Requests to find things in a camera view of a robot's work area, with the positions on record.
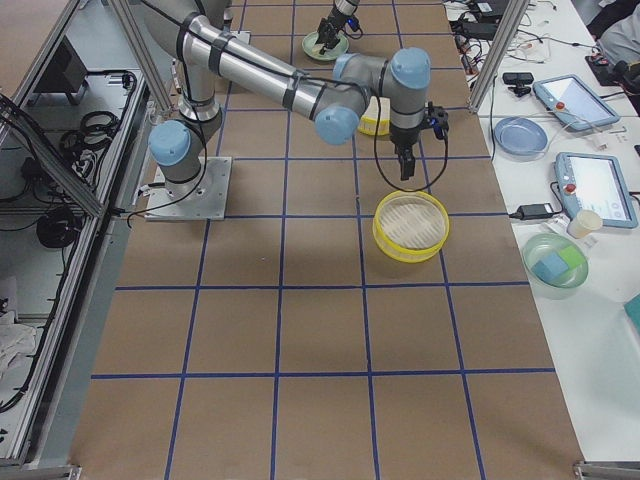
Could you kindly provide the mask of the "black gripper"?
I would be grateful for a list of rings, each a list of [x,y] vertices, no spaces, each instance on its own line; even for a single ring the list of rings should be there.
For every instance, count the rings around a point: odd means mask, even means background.
[[[415,156],[413,146],[419,141],[421,127],[403,128],[390,125],[390,140],[400,165],[400,180],[407,181],[415,174]]]
[[[324,55],[333,53],[342,40],[341,29],[347,22],[348,17],[339,15],[338,17],[328,16],[322,18],[317,29],[317,44],[322,45],[326,51]]]

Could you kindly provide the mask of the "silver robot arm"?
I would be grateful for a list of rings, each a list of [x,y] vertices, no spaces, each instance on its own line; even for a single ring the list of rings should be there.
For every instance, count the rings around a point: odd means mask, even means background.
[[[316,79],[224,30],[225,7],[223,1],[147,1],[144,21],[156,43],[184,65],[308,118],[328,144],[344,144],[354,135],[372,97],[388,99],[390,140],[404,180],[414,173],[413,147],[421,131],[433,129],[446,139],[446,121],[427,101],[431,60],[424,50],[401,49],[391,59],[343,54],[331,79]]]
[[[346,37],[353,38],[345,31],[348,26],[352,33],[363,34],[360,21],[355,15],[359,2],[357,0],[338,0],[333,2],[333,7],[329,15],[320,20],[317,28],[316,45],[320,46],[319,54],[325,54],[334,49],[339,44],[340,33]]]

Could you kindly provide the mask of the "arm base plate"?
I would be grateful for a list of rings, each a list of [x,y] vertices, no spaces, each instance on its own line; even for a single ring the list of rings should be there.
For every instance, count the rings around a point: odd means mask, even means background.
[[[144,216],[149,221],[221,221],[225,218],[231,177],[231,157],[199,157],[201,172],[184,184],[167,181],[159,166]]]

